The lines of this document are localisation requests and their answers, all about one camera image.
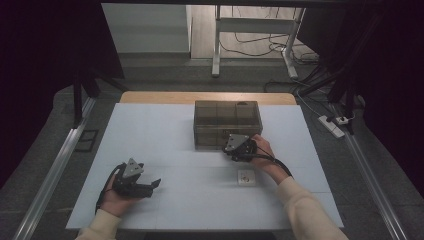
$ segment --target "sleeve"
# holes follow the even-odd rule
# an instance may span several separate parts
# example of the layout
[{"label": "sleeve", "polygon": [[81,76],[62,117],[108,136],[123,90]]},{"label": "sleeve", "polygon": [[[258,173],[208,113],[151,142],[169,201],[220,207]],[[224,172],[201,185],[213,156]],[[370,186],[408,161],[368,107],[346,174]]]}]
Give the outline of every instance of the sleeve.
[{"label": "sleeve", "polygon": [[292,177],[278,185],[276,194],[284,204],[296,239],[348,239],[312,193]]},{"label": "sleeve", "polygon": [[120,222],[120,218],[99,209],[90,226],[81,229],[76,240],[115,239],[116,230]]}]

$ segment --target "white wall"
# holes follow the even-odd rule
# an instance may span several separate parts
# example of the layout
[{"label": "white wall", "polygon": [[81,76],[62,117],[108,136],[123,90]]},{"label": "white wall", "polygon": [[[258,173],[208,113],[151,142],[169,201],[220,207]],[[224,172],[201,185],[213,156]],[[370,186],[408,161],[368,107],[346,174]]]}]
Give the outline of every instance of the white wall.
[{"label": "white wall", "polygon": [[190,51],[190,6],[113,3],[102,6],[118,53]]}]

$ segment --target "white tabletop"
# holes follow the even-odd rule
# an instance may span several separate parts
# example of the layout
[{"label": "white tabletop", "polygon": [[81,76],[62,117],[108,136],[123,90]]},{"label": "white tabletop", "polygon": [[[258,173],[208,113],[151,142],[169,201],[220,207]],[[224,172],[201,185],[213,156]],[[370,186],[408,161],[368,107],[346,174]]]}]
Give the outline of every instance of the white tabletop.
[{"label": "white tabletop", "polygon": [[[299,106],[259,106],[263,132],[275,156],[343,227]],[[276,185],[248,163],[221,151],[196,151],[194,105],[116,104],[93,165],[66,226],[89,225],[99,193],[118,164],[144,163],[138,183],[158,178],[151,198],[123,216],[122,229],[146,231],[281,230],[290,224]],[[255,186],[238,185],[238,170],[254,170]]]}]

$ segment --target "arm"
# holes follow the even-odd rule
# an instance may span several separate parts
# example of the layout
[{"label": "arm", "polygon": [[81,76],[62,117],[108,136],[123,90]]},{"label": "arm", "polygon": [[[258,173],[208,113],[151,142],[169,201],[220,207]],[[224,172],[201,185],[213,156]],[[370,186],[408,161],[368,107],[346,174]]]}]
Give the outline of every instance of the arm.
[{"label": "arm", "polygon": [[125,198],[112,190],[112,177],[107,186],[104,201],[88,228],[81,229],[76,240],[115,239],[118,224],[125,211],[138,202],[138,198]]},{"label": "arm", "polygon": [[[259,135],[252,139],[259,147],[258,154],[274,157],[268,141]],[[312,193],[297,184],[282,168],[260,158],[252,159],[251,163],[269,174],[278,185],[277,196],[284,204],[297,239],[347,239]]]}]

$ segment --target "transparent brown box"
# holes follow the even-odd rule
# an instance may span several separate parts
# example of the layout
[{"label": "transparent brown box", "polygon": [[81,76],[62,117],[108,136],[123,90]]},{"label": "transparent brown box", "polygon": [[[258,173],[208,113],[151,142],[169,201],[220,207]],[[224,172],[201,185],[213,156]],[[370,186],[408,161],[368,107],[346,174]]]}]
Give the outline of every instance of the transparent brown box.
[{"label": "transparent brown box", "polygon": [[258,102],[196,101],[193,129],[196,149],[222,149],[230,134],[261,134]]}]

